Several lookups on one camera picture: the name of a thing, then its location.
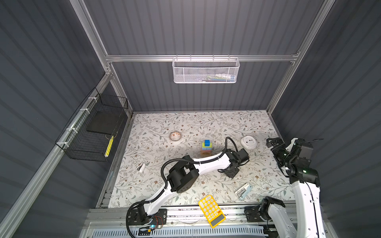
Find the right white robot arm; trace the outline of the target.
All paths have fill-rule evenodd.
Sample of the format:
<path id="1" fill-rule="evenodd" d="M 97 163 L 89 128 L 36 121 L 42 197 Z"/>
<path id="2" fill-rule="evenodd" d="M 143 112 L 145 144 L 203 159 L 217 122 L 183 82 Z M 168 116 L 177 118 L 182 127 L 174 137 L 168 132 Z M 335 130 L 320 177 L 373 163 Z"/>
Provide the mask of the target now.
<path id="1" fill-rule="evenodd" d="M 267 139 L 278 167 L 285 168 L 295 197 L 297 226 L 294 226 L 284 203 L 272 197 L 263 200 L 260 209 L 266 220 L 272 220 L 281 238 L 324 238 L 326 236 L 320 208 L 320 179 L 310 167 L 313 145 L 311 141 L 294 138 L 289 145 L 277 138 Z"/>

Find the white round device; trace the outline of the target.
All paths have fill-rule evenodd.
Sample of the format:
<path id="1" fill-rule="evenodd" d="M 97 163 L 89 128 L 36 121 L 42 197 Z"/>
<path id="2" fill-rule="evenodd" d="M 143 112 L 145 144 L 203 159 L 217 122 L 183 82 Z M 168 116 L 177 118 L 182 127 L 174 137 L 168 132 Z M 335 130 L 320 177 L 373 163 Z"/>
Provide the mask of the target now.
<path id="1" fill-rule="evenodd" d="M 241 138 L 240 144 L 245 150 L 254 150 L 256 149 L 258 142 L 254 137 L 246 135 Z"/>

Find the tape roll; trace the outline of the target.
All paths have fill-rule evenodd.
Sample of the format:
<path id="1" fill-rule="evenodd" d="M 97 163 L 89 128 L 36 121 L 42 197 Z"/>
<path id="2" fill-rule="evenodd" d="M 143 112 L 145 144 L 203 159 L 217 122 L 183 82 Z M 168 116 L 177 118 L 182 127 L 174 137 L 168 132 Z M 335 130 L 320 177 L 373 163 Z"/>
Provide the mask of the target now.
<path id="1" fill-rule="evenodd" d="M 178 131 L 173 131 L 169 134 L 169 139 L 171 142 L 179 142 L 182 139 L 182 135 Z"/>

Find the yellow marker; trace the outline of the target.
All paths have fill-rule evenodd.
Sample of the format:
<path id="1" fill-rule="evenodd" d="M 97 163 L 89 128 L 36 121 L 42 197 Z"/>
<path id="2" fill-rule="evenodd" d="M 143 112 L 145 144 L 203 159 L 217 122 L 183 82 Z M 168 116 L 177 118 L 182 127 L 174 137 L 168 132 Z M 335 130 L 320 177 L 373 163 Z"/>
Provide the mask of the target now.
<path id="1" fill-rule="evenodd" d="M 113 142 L 114 142 L 114 138 L 115 137 L 112 135 L 111 138 L 109 139 L 107 148 L 106 148 L 105 153 L 104 153 L 104 157 L 105 158 L 108 158 L 109 155 L 110 155 L 110 152 L 111 152 L 111 149 L 112 149 L 112 146 L 113 146 Z"/>

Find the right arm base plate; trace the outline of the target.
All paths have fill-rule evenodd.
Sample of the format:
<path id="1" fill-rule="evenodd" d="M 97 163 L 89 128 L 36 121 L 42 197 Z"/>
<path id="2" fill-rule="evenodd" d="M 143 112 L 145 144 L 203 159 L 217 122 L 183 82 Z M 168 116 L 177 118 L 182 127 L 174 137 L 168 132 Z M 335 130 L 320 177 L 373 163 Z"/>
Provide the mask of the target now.
<path id="1" fill-rule="evenodd" d="M 261 212 L 261 205 L 257 206 L 247 206 L 244 208 L 244 214 L 246 216 L 247 222 L 267 222 L 268 219 Z"/>

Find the small white plastic clip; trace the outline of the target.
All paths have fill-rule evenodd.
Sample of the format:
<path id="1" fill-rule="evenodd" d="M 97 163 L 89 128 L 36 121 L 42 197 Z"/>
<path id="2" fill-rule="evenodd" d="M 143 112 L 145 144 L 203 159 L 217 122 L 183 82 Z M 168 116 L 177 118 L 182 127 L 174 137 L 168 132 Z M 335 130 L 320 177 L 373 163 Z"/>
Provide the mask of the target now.
<path id="1" fill-rule="evenodd" d="M 137 167 L 137 171 L 138 171 L 139 173 L 144 173 L 145 168 L 146 168 L 146 164 L 145 164 L 145 163 L 141 163 L 141 164 Z"/>

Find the pens in white basket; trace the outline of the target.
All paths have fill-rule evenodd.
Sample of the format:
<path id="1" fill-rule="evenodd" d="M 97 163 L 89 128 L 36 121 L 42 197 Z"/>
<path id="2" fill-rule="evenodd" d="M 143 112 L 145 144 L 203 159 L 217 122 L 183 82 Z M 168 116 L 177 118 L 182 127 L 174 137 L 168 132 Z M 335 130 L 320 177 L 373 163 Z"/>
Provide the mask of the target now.
<path id="1" fill-rule="evenodd" d="M 198 82 L 208 82 L 208 83 L 235 83 L 236 75 L 233 74 L 216 74 L 216 75 L 205 75 L 204 77 L 197 78 Z"/>

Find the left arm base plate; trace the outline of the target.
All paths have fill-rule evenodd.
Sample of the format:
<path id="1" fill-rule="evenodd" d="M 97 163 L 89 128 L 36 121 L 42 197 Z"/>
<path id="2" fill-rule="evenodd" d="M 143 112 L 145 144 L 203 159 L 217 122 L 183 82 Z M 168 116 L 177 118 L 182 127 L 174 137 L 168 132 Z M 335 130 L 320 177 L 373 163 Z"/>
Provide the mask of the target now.
<path id="1" fill-rule="evenodd" d="M 167 222 L 167 211 L 167 209 L 159 209 L 154 215 L 147 215 L 143 207 L 135 208 L 127 213 L 128 225 L 165 225 Z"/>

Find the green block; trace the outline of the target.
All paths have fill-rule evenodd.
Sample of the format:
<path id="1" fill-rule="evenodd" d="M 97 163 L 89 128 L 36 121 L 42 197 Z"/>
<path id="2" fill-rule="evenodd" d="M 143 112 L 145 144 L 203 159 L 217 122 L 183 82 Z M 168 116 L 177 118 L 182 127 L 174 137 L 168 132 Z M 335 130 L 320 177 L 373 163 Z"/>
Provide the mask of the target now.
<path id="1" fill-rule="evenodd" d="M 210 141 L 204 141 L 202 143 L 202 150 L 211 150 L 212 149 L 212 143 Z"/>

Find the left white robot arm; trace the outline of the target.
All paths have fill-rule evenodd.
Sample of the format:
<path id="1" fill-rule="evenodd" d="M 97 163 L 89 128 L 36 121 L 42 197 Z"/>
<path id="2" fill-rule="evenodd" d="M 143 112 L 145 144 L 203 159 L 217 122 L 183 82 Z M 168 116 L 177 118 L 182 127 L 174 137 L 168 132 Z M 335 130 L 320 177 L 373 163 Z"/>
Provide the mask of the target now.
<path id="1" fill-rule="evenodd" d="M 168 200 L 189 190 L 200 175 L 222 171 L 232 179 L 239 172 L 239 167 L 248 161 L 249 154 L 245 149 L 237 152 L 226 149 L 201 159 L 192 159 L 187 155 L 180 159 L 168 160 L 160 171 L 164 180 L 163 186 L 151 198 L 137 205 L 140 220 L 155 215 Z"/>

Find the white light-blue stapler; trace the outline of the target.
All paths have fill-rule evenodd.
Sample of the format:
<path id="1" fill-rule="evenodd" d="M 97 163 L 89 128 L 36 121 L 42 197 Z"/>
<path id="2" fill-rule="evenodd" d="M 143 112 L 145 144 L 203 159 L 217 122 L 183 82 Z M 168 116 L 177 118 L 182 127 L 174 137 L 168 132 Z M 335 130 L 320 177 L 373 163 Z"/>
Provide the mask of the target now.
<path id="1" fill-rule="evenodd" d="M 252 186 L 249 183 L 245 183 L 239 189 L 237 189 L 234 193 L 239 198 L 240 201 L 243 201 L 246 196 L 251 192 Z"/>

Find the yellow calculator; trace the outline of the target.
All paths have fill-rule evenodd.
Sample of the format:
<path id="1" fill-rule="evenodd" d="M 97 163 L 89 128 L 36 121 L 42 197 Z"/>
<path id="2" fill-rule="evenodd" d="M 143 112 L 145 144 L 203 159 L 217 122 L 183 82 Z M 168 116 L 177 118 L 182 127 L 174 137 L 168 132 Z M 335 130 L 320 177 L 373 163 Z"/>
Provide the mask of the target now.
<path id="1" fill-rule="evenodd" d="M 226 220 L 224 213 L 212 195 L 202 198 L 198 205 L 211 228 L 216 228 Z"/>

